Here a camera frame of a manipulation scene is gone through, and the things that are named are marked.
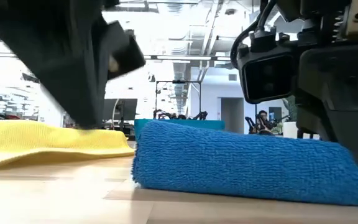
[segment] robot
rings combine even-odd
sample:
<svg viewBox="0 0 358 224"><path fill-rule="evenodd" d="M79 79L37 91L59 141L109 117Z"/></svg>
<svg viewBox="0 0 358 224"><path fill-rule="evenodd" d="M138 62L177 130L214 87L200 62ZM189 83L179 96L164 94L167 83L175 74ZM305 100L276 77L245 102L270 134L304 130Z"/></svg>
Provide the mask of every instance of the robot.
<svg viewBox="0 0 358 224"><path fill-rule="evenodd" d="M70 116L98 126L109 79L145 64L133 35L101 10L118 1L2 0L0 39ZM231 63L249 103L294 95L297 126L348 148L358 163L358 1L261 0L261 14L234 41ZM265 30L273 7L304 20L297 41ZM250 37L251 46L241 44Z"/></svg>

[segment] blue towel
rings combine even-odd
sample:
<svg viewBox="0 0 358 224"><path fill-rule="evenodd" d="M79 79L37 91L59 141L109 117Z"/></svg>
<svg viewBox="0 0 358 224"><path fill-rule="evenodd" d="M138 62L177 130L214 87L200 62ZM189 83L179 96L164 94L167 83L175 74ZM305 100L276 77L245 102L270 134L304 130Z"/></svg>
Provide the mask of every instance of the blue towel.
<svg viewBox="0 0 358 224"><path fill-rule="evenodd" d="M350 152L312 139L151 121L140 134L132 174L149 189L358 205Z"/></svg>

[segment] microfiber cloth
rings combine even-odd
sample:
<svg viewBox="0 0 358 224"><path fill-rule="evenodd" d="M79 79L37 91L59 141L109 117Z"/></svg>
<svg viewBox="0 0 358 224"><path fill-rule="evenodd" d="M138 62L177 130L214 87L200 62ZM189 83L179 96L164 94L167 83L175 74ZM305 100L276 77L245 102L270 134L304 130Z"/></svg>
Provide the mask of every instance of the microfiber cloth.
<svg viewBox="0 0 358 224"><path fill-rule="evenodd" d="M333 142L151 121L132 174L149 189L358 205L358 166Z"/></svg>
<svg viewBox="0 0 358 224"><path fill-rule="evenodd" d="M0 120L0 167L133 156L120 131L82 131L36 121Z"/></svg>

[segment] wooden surface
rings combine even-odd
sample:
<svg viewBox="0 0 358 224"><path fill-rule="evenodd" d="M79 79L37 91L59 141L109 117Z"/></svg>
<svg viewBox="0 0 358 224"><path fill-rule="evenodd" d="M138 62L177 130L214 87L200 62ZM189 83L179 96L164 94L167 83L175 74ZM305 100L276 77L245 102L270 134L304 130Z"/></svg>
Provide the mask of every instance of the wooden surface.
<svg viewBox="0 0 358 224"><path fill-rule="evenodd" d="M0 223L358 223L358 207L141 189L131 164L127 157L0 170Z"/></svg>

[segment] yellow microfiber cloth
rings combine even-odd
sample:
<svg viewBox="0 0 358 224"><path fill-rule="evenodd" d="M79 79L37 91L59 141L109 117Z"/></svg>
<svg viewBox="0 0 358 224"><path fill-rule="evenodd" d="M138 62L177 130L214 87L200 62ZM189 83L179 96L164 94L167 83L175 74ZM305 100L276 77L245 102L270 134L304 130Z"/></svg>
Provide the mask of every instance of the yellow microfiber cloth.
<svg viewBox="0 0 358 224"><path fill-rule="evenodd" d="M0 167L133 156L124 133L57 128L36 121L0 120Z"/></svg>

